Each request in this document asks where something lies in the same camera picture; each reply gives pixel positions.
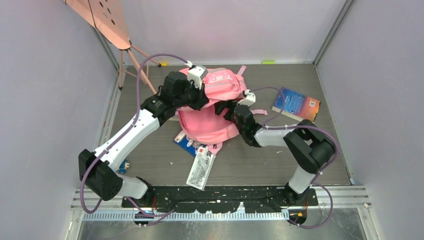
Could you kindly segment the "pink student backpack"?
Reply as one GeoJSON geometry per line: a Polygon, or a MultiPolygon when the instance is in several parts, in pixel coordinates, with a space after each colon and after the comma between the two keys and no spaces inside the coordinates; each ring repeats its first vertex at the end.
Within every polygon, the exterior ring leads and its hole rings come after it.
{"type": "Polygon", "coordinates": [[[243,91],[248,90],[242,74],[246,70],[243,65],[237,73],[226,68],[209,68],[203,79],[205,94],[209,103],[201,110],[193,110],[186,106],[179,108],[178,118],[186,135],[200,144],[206,145],[214,155],[221,150],[223,143],[239,135],[233,122],[224,119],[225,112],[215,114],[214,104],[219,101],[233,101],[239,105],[243,99],[243,91]]]}

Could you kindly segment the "blue orange paperback book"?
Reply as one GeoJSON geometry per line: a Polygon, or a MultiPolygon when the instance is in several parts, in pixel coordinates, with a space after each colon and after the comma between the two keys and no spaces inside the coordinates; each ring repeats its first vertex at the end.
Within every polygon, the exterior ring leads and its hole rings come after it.
{"type": "Polygon", "coordinates": [[[321,101],[294,90],[282,87],[272,110],[299,122],[309,120],[315,122],[321,101]]]}

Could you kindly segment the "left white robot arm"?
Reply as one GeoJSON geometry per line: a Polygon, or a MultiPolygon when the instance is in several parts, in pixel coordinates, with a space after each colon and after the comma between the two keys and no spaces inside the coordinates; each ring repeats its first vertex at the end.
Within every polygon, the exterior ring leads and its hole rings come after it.
{"type": "Polygon", "coordinates": [[[93,151],[84,149],[78,155],[82,186],[87,186],[103,201],[115,196],[130,197],[141,207],[148,207],[154,199],[148,183],[116,171],[135,147],[173,117],[177,109],[200,110],[209,103],[204,83],[207,73],[198,66],[188,73],[170,72],[158,92],[138,106],[135,115],[118,133],[93,151]]]}

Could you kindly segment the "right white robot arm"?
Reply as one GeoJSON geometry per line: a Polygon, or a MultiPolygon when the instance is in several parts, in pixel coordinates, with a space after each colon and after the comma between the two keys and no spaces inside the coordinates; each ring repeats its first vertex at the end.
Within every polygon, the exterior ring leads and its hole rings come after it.
{"type": "Polygon", "coordinates": [[[235,124],[237,132],[251,147],[274,146],[290,150],[298,164],[284,187],[285,198],[291,205],[299,205],[305,199],[305,192],[339,153],[336,140],[308,119],[279,127],[261,125],[248,106],[233,100],[215,103],[214,112],[235,124]]]}

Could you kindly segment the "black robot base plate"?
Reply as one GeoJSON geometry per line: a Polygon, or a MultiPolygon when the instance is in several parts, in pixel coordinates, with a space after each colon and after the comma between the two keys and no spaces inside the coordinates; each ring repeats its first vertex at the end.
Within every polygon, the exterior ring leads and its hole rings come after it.
{"type": "Polygon", "coordinates": [[[243,207],[246,213],[277,213],[288,207],[315,207],[319,204],[313,188],[296,198],[283,186],[154,186],[135,203],[141,208],[166,213],[234,213],[243,207]]]}

